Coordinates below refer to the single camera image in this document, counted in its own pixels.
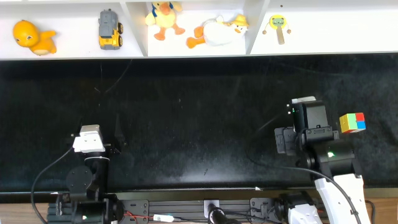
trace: colorful cube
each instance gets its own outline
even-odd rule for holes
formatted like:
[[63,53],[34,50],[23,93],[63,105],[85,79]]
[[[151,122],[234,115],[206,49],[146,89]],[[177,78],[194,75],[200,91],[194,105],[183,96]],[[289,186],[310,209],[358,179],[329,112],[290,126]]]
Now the colorful cube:
[[350,113],[340,117],[342,133],[354,133],[366,129],[363,113]]

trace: black tabletop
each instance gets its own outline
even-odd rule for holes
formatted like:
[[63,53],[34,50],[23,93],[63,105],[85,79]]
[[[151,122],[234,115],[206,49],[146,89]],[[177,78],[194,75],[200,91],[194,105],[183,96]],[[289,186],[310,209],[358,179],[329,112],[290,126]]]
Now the black tabletop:
[[[294,166],[274,129],[292,125],[286,103],[303,96],[324,101],[335,129],[364,113],[367,129],[341,137],[367,187],[397,187],[397,71],[396,54],[0,62],[0,191],[28,192],[81,121],[106,133],[117,115],[128,147],[111,158],[109,191],[310,187],[306,173],[247,158]],[[69,154],[36,189],[65,189],[82,164]]]

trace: red cube face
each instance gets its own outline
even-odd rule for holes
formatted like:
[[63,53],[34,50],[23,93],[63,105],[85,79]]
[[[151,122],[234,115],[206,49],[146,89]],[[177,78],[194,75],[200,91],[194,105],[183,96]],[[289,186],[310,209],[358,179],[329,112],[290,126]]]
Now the red cube face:
[[356,117],[356,121],[365,121],[365,117],[363,116],[363,113],[356,113],[355,117]]

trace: wooden floor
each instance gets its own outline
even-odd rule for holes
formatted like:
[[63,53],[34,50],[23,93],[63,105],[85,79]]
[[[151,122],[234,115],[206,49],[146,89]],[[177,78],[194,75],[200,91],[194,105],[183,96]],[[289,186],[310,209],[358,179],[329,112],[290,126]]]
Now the wooden floor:
[[[377,224],[398,224],[398,198],[367,198],[376,206]],[[46,203],[38,203],[37,208],[45,218],[47,216]],[[366,204],[369,217],[372,207]],[[30,223],[40,224],[31,204],[0,204],[0,224]]]

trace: white cable tag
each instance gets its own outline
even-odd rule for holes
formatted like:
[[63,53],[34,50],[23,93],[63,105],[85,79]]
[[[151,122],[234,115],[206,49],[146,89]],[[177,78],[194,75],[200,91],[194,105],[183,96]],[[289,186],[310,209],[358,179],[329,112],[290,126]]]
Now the white cable tag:
[[174,221],[174,217],[171,215],[154,215],[154,221],[158,221],[158,222],[173,222]]

